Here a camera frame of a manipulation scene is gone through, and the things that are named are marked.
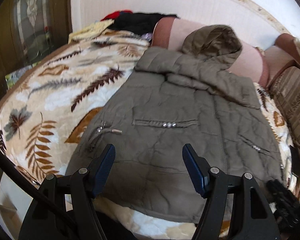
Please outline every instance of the bed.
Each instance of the bed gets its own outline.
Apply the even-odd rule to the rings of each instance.
[[[171,29],[173,25],[180,26],[180,23],[188,26],[185,32],[200,28],[198,23],[171,21],[167,17],[157,24],[153,45],[178,50],[185,33],[176,27],[177,38],[173,30],[167,37],[160,32]],[[84,37],[50,55],[43,64],[26,73],[0,103],[0,149],[3,154],[34,186],[40,185],[48,174],[63,176],[90,120],[127,80],[149,46],[147,41],[133,33],[105,30],[97,37]],[[261,111],[278,141],[286,186],[296,192],[297,178],[291,173],[289,150],[293,143],[287,122],[267,90],[257,83],[266,86],[263,73],[267,66],[260,50],[246,44],[244,51],[238,59],[238,66],[232,71],[236,74],[245,72],[242,67],[247,60],[244,57],[253,55],[254,62],[258,63],[254,82]],[[94,206],[142,236],[190,239],[195,231],[193,223],[150,217],[103,197],[98,197]],[[226,235],[228,226],[229,221],[224,221],[221,235]]]

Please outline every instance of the jacket zipper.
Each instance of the jacket zipper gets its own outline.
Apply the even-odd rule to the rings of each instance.
[[[98,126],[96,129],[97,130],[94,131],[94,134],[91,136],[91,138],[88,141],[88,145],[86,148],[88,152],[92,152],[95,149],[98,141],[102,138],[103,134],[105,133],[114,133],[117,135],[122,134],[121,130],[111,128],[110,125],[106,124],[105,122],[102,125]]]
[[[258,153],[261,153],[261,154],[264,154],[264,155],[268,155],[268,156],[271,155],[271,153],[270,153],[269,151],[267,151],[267,150],[265,150],[265,149],[263,149],[263,148],[261,148],[261,147],[255,145],[255,144],[253,144],[252,141],[248,140],[248,139],[245,138],[244,136],[239,135],[239,137],[241,138],[241,140],[242,140],[244,143],[246,143],[247,145],[249,145],[251,148],[255,149]],[[284,170],[284,166],[283,166],[282,160],[281,160],[281,161],[280,161],[281,179],[282,179],[283,181],[286,181],[286,176],[285,176],[283,170]]]
[[[223,132],[222,132],[222,128],[221,128],[221,125],[220,125],[220,120],[219,120],[219,116],[217,114],[217,111],[216,111],[216,101],[215,101],[215,96],[212,95],[212,101],[213,101],[213,107],[214,107],[214,114],[215,114],[215,117],[216,117],[216,120],[217,120],[217,128],[218,128],[218,141],[219,141],[219,145],[220,145],[220,148],[222,150],[222,155],[223,155],[223,166],[224,166],[224,169],[223,169],[223,172],[228,174],[228,162],[227,162],[227,154],[226,154],[226,148],[225,148],[225,145],[224,145],[224,140],[223,140]]]

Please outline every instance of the blanket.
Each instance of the blanket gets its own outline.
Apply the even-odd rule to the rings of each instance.
[[[0,109],[2,152],[38,183],[64,175],[86,126],[148,46],[133,33],[109,30],[36,69]]]

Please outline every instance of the floor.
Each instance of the floor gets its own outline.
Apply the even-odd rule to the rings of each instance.
[[[294,0],[253,1],[270,12],[293,35],[300,36],[300,8]],[[0,204],[11,208],[15,207],[18,219],[22,222],[31,201],[31,197],[4,173],[0,182]]]

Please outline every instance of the jacket hood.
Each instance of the jacket hood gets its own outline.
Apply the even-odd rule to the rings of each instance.
[[[203,61],[213,59],[228,69],[239,57],[242,44],[233,29],[226,25],[202,27],[189,34],[182,45],[182,52]]]

